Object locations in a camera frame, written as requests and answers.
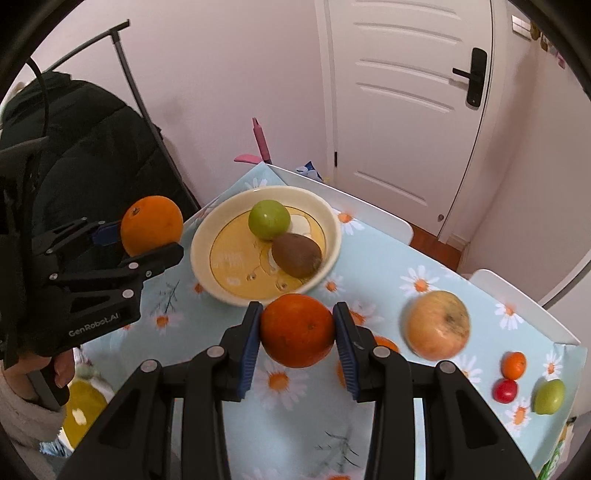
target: pink wall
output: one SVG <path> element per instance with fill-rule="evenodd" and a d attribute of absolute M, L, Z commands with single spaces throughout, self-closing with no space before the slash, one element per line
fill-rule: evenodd
<path fill-rule="evenodd" d="M 469 242 L 490 208 L 505 173 L 509 168 L 519 142 L 521 128 L 531 110 L 531 86 L 535 83 L 538 55 L 532 42 L 514 34 L 511 16 L 529 21 L 517 7 L 506 2 L 507 18 L 495 29 L 506 28 L 507 44 L 502 56 L 505 58 L 505 78 L 501 105 L 493 137 L 478 182 L 472 190 L 470 201 L 462 217 L 454 227 L 453 235 L 464 243 Z"/>
<path fill-rule="evenodd" d="M 314 2 L 86 0 L 33 55 L 41 69 L 109 27 L 131 20 L 123 46 L 152 120 L 201 202 L 245 171 L 258 117 L 275 163 L 326 167 L 320 48 Z M 135 106 L 110 39 L 61 70 Z M 32 79 L 27 68 L 19 79 Z"/>
<path fill-rule="evenodd" d="M 591 248 L 591 102 L 568 68 L 531 48 L 531 108 L 513 124 L 519 144 L 461 272 L 488 268 L 539 301 Z"/>

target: door handle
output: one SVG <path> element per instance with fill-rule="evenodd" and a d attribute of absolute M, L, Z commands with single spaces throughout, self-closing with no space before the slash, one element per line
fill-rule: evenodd
<path fill-rule="evenodd" d="M 464 72 L 464 70 L 460 69 L 452 69 L 452 72 L 455 75 L 459 75 L 460 77 L 470 80 L 468 83 L 466 101 L 468 102 L 468 105 L 472 105 L 476 108 L 480 107 L 480 104 L 482 103 L 487 59 L 487 53 L 481 48 L 475 47 L 472 49 L 472 63 L 470 65 L 470 73 Z"/>

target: green apple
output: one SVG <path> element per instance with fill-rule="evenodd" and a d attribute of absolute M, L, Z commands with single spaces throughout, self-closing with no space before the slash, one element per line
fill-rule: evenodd
<path fill-rule="evenodd" d="M 556 413 L 564 401 L 566 387 L 559 378 L 546 382 L 535 395 L 534 412 L 538 415 L 552 415 Z"/>
<path fill-rule="evenodd" d="M 248 228 L 261 240 L 273 240 L 287 232 L 290 223 L 287 208 L 276 200 L 261 200 L 248 215 Z"/>

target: table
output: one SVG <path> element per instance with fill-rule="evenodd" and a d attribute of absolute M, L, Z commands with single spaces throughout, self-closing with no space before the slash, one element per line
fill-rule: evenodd
<path fill-rule="evenodd" d="M 203 218 L 221 201 L 245 189 L 284 184 L 259 164 L 185 225 L 182 262 L 147 281 L 140 321 L 85 345 L 85 354 L 119 388 L 138 365 L 155 358 L 163 365 L 191 359 L 219 342 L 224 330 L 242 320 L 245 309 L 209 296 L 195 279 L 189 248 Z M 309 294 L 327 307 L 346 301 L 357 322 L 395 342 L 409 361 L 435 365 L 414 355 L 400 332 L 400 318 L 414 298 L 447 290 L 466 305 L 472 335 L 452 360 L 489 403 L 537 473 L 548 461 L 568 418 L 584 366 L 586 349 L 560 345 L 515 312 L 461 276 L 385 233 L 340 215 L 343 243 L 339 259 Z M 519 394 L 509 405 L 493 401 L 505 352 L 525 353 L 528 368 L 518 380 Z M 373 404 L 357 404 L 337 376 L 338 355 L 307 369 L 289 369 L 259 352 L 252 388 L 239 404 L 224 405 L 226 440 L 233 478 L 245 480 L 361 480 L 371 435 Z M 540 379 L 560 377 L 565 402 L 553 416 L 531 411 L 531 394 Z M 417 473 L 424 478 L 422 406 L 415 401 Z M 175 415 L 173 450 L 180 451 L 180 415 Z"/>

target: bowl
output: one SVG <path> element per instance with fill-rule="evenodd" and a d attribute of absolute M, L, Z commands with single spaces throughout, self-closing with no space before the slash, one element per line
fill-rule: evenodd
<path fill-rule="evenodd" d="M 312 238 L 322 250 L 315 275 L 297 279 L 278 268 L 271 242 L 255 237 L 248 213 L 260 200 L 276 200 L 290 212 L 290 230 Z M 215 207 L 197 228 L 191 243 L 191 267 L 213 297 L 245 307 L 256 300 L 267 305 L 284 293 L 305 293 L 328 275 L 339 256 L 342 233 L 330 205 L 298 187 L 269 186 L 247 190 Z"/>

